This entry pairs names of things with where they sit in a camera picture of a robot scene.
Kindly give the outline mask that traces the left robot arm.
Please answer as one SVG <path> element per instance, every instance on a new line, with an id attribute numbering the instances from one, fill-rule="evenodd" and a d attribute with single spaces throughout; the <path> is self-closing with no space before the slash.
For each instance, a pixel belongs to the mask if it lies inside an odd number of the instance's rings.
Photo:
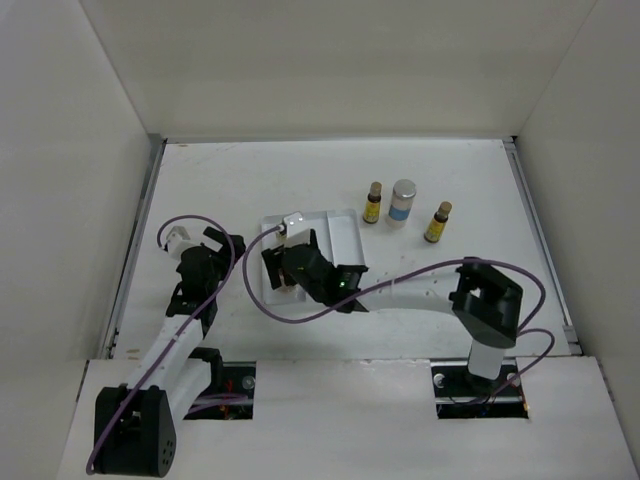
<path id="1" fill-rule="evenodd" d="M 163 478 L 177 449 L 177 425 L 200 396 L 224 387 L 220 355 L 202 347 L 218 312 L 216 297 L 246 251 L 240 235 L 208 226 L 204 236 L 219 247 L 196 243 L 180 226 L 161 247 L 177 259 L 180 280 L 161 331 L 131 375 L 96 397 L 94 445 L 86 472 Z"/>

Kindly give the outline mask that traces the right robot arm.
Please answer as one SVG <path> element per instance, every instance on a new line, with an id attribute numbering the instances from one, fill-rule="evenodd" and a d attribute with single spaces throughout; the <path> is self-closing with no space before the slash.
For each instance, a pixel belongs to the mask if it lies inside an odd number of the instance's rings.
<path id="1" fill-rule="evenodd" d="M 465 257 L 424 273 L 376 278 L 364 265 L 330 262 L 314 231 L 305 243 L 265 249 L 261 256 L 273 290 L 298 287 L 330 311 L 396 309 L 457 318 L 472 339 L 463 373 L 466 388 L 483 396 L 499 385 L 505 353 L 516 344 L 523 289 L 490 263 Z"/>

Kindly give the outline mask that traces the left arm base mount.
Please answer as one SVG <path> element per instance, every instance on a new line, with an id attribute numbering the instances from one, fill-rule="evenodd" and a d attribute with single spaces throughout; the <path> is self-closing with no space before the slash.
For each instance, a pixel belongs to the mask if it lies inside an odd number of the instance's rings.
<path id="1" fill-rule="evenodd" d="M 212 383 L 196 399 L 191 409 L 207 409 L 186 415 L 186 420 L 251 420 L 256 388 L 255 362 L 225 362 Z"/>

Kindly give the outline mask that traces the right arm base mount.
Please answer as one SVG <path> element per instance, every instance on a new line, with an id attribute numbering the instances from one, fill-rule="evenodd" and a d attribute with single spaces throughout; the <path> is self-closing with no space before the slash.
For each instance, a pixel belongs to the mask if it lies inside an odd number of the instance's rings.
<path id="1" fill-rule="evenodd" d="M 496 380 L 472 375 L 463 361 L 430 366 L 440 420 L 528 419 L 528 406 L 514 359 L 506 360 Z"/>

